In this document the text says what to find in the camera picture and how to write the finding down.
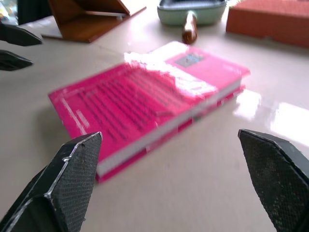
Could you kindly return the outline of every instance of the wooden stand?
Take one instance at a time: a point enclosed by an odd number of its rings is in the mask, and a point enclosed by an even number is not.
[[[57,26],[50,28],[42,36],[91,43],[146,9],[143,2],[141,0],[49,0]]]

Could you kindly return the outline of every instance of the pan handle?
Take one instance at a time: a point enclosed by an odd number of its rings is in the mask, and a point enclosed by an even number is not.
[[[183,27],[183,42],[193,44],[197,40],[197,17],[189,11]]]

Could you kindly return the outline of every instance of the orange box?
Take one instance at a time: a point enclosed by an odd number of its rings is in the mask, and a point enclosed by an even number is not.
[[[309,1],[242,1],[229,9],[226,31],[309,47]]]

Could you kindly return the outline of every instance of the white table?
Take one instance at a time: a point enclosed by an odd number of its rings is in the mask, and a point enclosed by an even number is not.
[[[95,187],[82,231],[273,232],[237,138],[247,128],[287,138],[309,156],[309,50],[199,28],[195,46],[251,69],[247,90],[105,184]],[[48,21],[26,26],[35,33]],[[0,42],[35,65],[0,71],[0,217],[69,136],[47,93],[181,38],[154,6],[93,44]]]

